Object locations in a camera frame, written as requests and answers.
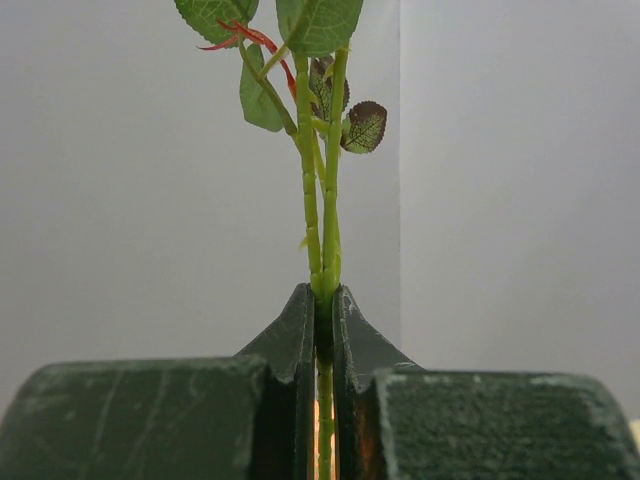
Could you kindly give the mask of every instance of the dark green clamp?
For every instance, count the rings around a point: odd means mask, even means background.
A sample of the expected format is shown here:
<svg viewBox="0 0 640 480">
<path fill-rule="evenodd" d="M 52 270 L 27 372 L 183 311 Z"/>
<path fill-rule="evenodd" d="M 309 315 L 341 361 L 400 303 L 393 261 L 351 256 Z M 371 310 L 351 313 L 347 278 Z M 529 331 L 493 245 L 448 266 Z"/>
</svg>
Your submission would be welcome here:
<svg viewBox="0 0 640 480">
<path fill-rule="evenodd" d="M 334 302 L 339 478 L 639 479 L 602 385 L 572 375 L 426 371 Z M 313 295 L 231 358 L 56 364 L 0 425 L 0 480 L 313 478 Z"/>
</svg>

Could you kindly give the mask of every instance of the serrated leaf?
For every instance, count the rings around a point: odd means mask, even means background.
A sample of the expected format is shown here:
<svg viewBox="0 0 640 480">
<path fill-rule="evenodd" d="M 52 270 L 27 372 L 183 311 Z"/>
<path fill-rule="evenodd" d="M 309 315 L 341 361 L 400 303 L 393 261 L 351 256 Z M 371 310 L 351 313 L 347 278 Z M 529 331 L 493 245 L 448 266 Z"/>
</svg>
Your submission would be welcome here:
<svg viewBox="0 0 640 480">
<path fill-rule="evenodd" d="M 340 145 L 351 153 L 371 153 L 384 137 L 387 110 L 370 100 L 355 105 L 342 121 Z"/>
<path fill-rule="evenodd" d="M 347 44 L 363 0 L 276 0 L 278 28 L 292 52 L 319 58 Z"/>
<path fill-rule="evenodd" d="M 333 88 L 333 78 L 327 75 L 327 70 L 333 65 L 333 57 L 326 55 L 322 58 L 314 58 L 311 60 L 309 69 L 309 89 L 318 100 L 317 105 L 311 104 L 313 114 L 328 122 L 331 119 L 331 91 Z M 344 102 L 342 111 L 349 104 L 349 82 L 344 81 Z"/>
<path fill-rule="evenodd" d="M 218 20 L 227 25 L 232 24 L 232 20 L 247 25 L 258 10 L 259 0 L 175 0 L 175 3 L 191 28 L 208 42 L 218 44 L 233 36 Z"/>
<path fill-rule="evenodd" d="M 247 54 L 254 70 L 259 72 L 264 66 L 264 57 L 260 46 L 252 44 L 247 48 Z M 282 130 L 282 118 L 278 110 L 264 89 L 255 81 L 249 67 L 245 64 L 242 65 L 242 76 L 240 77 L 240 103 L 244 119 L 247 122 L 270 132 Z"/>
</svg>

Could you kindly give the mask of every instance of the green stem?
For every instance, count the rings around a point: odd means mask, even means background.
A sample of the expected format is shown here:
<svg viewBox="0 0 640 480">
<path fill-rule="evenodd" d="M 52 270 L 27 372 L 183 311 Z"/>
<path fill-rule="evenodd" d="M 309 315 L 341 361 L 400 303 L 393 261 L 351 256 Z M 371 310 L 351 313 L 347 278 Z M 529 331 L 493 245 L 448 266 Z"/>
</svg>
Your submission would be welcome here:
<svg viewBox="0 0 640 480">
<path fill-rule="evenodd" d="M 309 98 L 309 62 L 303 55 L 294 55 L 298 94 L 298 134 L 296 144 L 302 159 L 302 189 L 304 193 L 304 218 L 307 225 L 307 253 L 311 290 L 317 299 L 324 298 L 322 283 L 322 256 L 318 233 L 318 206 L 316 201 L 316 174 L 313 154 L 313 127 L 311 126 L 311 101 Z"/>
<path fill-rule="evenodd" d="M 325 122 L 321 118 L 313 116 L 311 118 L 311 125 L 313 125 L 313 128 L 318 130 L 323 135 L 328 135 L 329 134 L 329 122 Z"/>
<path fill-rule="evenodd" d="M 324 169 L 324 161 L 322 160 L 322 153 L 320 152 L 320 143 L 318 142 L 317 134 L 314 134 L 313 136 L 313 160 L 316 165 L 316 173 L 318 174 L 320 189 L 322 190 L 322 198 L 324 198 L 326 173 Z"/>
<path fill-rule="evenodd" d="M 342 111 L 344 107 L 344 83 L 349 56 L 348 45 L 336 51 L 333 62 L 333 90 L 331 92 L 331 115 L 329 120 L 329 138 L 327 139 L 327 166 L 324 196 L 324 238 L 323 253 L 323 291 L 325 303 L 331 303 L 333 294 L 340 284 L 338 257 L 338 159 L 342 137 Z"/>
<path fill-rule="evenodd" d="M 278 50 L 276 50 L 276 53 L 271 55 L 271 58 L 267 61 L 267 63 L 265 63 L 264 67 L 262 67 L 262 70 L 260 70 L 258 76 L 260 78 L 266 78 L 267 74 L 276 65 L 276 63 L 284 60 L 288 53 L 289 49 L 287 48 L 286 44 L 282 45 Z"/>
<path fill-rule="evenodd" d="M 289 115 L 289 110 L 287 110 L 287 107 L 285 107 L 284 103 L 282 103 L 282 100 L 280 99 L 280 95 L 278 95 L 278 92 L 276 92 L 276 89 L 273 88 L 273 85 L 271 84 L 271 82 L 267 78 L 260 78 L 260 74 L 255 69 L 255 67 L 251 63 L 251 60 L 249 59 L 249 54 L 247 53 L 247 49 L 244 46 L 244 37 L 240 34 L 238 34 L 238 50 L 240 50 L 240 56 L 242 57 L 242 61 L 245 63 L 245 65 L 249 69 L 251 76 L 255 79 L 258 85 L 262 87 L 262 89 L 266 92 L 266 94 L 269 96 L 269 98 L 275 105 L 276 110 L 278 111 L 278 114 L 282 119 L 285 132 L 287 132 L 289 136 L 294 137 L 298 132 L 298 129 L 296 128 L 296 124 L 293 122 L 291 115 Z"/>
<path fill-rule="evenodd" d="M 316 362 L 318 369 L 318 477 L 331 479 L 331 436 L 333 435 L 333 388 L 331 363 Z"/>
</svg>

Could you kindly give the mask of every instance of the scratched metal surface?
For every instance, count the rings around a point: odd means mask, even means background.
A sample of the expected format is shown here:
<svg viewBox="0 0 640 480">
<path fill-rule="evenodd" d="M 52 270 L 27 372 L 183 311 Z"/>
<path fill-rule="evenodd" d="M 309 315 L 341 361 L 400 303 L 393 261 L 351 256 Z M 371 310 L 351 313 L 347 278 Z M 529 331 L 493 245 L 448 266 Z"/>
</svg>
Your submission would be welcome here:
<svg viewBox="0 0 640 480">
<path fill-rule="evenodd" d="M 266 372 L 257 357 L 46 367 L 0 429 L 0 479 L 248 478 Z"/>
</svg>

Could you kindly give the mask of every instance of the gray background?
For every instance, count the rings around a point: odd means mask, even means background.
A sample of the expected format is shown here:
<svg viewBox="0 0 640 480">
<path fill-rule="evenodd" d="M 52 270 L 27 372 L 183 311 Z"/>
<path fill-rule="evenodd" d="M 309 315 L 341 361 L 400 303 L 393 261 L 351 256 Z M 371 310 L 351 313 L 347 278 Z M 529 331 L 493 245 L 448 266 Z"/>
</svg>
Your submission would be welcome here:
<svg viewBox="0 0 640 480">
<path fill-rule="evenodd" d="M 368 0 L 352 42 L 352 98 L 390 118 L 339 198 L 343 280 L 396 343 L 398 20 Z M 8 2 L 0 32 L 0 410 L 48 362 L 235 353 L 308 281 L 299 157 L 244 122 L 237 50 L 173 0 Z"/>
<path fill-rule="evenodd" d="M 400 89 L 396 2 L 353 45 L 391 118 L 343 157 L 345 283 L 424 366 L 589 373 L 640 416 L 640 4 L 401 4 Z M 0 22 L 0 405 L 51 361 L 234 353 L 306 280 L 298 159 L 242 121 L 237 56 L 170 1 Z"/>
<path fill-rule="evenodd" d="M 402 346 L 640 417 L 640 3 L 402 0 Z"/>
</svg>

